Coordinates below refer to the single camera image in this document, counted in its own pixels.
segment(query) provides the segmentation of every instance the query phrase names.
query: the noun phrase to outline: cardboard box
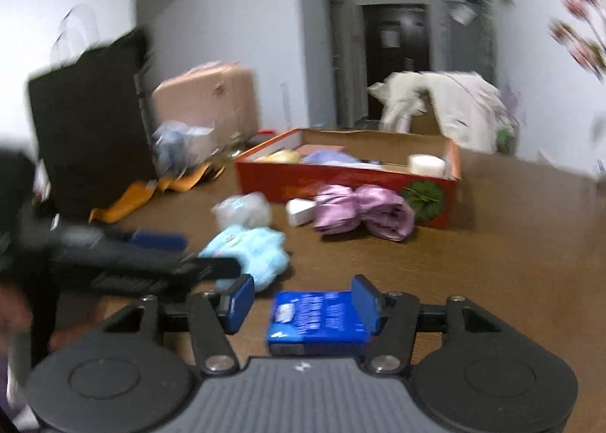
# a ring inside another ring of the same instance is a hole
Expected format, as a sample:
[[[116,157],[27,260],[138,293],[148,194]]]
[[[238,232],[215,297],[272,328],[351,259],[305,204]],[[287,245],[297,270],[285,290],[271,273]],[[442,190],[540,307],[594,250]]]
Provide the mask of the cardboard box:
[[[376,160],[386,170],[362,170],[316,165],[269,164],[257,159],[302,145],[344,146],[343,151],[364,161]],[[408,157],[430,154],[446,162],[443,179],[411,175]],[[379,131],[316,131],[293,129],[238,156],[235,161],[244,194],[262,192],[270,202],[313,199],[324,185],[357,189],[371,184],[391,189],[406,198],[417,212],[417,224],[446,229],[461,178],[456,144],[443,136],[416,136]]]

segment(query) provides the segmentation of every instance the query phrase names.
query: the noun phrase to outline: plastic bag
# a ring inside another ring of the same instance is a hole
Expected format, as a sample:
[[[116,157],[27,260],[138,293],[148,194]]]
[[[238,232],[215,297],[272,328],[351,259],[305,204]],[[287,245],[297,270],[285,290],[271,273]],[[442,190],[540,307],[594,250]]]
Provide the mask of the plastic bag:
[[[216,150],[213,132],[214,128],[164,122],[154,133],[158,174],[180,178],[202,165]]]
[[[221,231],[230,226],[253,229],[272,224],[272,208],[260,192],[228,197],[212,211]]]

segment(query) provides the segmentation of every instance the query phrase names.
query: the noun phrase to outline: blue box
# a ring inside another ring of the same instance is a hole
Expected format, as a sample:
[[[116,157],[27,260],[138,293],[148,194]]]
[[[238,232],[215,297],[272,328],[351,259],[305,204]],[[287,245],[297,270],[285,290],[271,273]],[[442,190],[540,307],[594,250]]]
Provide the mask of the blue box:
[[[363,356],[369,341],[350,291],[276,295],[267,331],[273,356]]]

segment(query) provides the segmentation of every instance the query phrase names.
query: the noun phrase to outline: blue gripper pad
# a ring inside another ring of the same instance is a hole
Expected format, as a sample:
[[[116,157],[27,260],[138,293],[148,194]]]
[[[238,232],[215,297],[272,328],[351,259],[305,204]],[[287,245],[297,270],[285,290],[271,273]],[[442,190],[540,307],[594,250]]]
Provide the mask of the blue gripper pad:
[[[385,297],[364,276],[355,276],[351,282],[351,300],[366,331],[370,335],[381,332]]]
[[[183,235],[149,231],[135,232],[128,242],[141,248],[167,252],[184,252],[188,244],[187,238]]]
[[[247,274],[240,276],[223,298],[226,306],[223,330],[229,335],[235,334],[255,302],[255,280]]]

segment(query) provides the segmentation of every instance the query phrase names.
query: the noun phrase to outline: small white package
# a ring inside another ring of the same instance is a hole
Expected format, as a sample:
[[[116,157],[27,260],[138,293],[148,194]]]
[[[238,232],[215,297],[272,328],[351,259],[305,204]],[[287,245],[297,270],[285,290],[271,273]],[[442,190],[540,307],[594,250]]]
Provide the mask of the small white package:
[[[286,213],[290,226],[302,226],[316,218],[316,202],[305,199],[293,199],[286,203]]]

